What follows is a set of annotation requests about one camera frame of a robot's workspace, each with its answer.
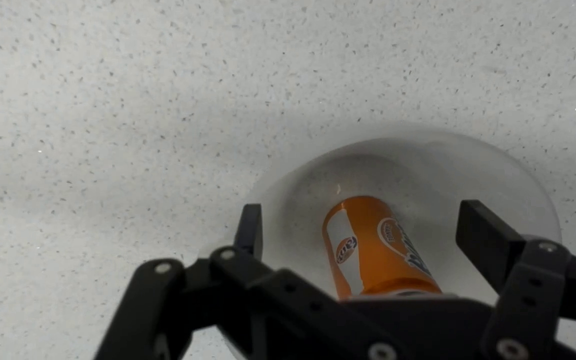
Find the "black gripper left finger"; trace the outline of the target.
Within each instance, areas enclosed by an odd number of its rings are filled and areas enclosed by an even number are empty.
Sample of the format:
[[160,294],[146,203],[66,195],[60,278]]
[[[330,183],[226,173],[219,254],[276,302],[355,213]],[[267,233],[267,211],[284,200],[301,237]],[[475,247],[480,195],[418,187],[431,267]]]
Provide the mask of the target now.
[[278,276],[261,263],[263,206],[247,205],[234,244],[184,267],[175,258],[136,268],[94,360],[182,360],[193,335],[219,329],[244,360],[308,360],[316,342],[290,322]]

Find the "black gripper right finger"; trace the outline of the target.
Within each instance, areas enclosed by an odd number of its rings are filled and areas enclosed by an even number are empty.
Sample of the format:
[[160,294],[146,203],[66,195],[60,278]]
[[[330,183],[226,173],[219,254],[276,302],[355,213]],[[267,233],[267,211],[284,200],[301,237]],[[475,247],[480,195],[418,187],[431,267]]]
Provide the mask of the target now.
[[497,291],[480,353],[484,360],[576,360],[556,341],[576,322],[576,257],[563,244],[519,235],[480,200],[462,200],[456,244]]

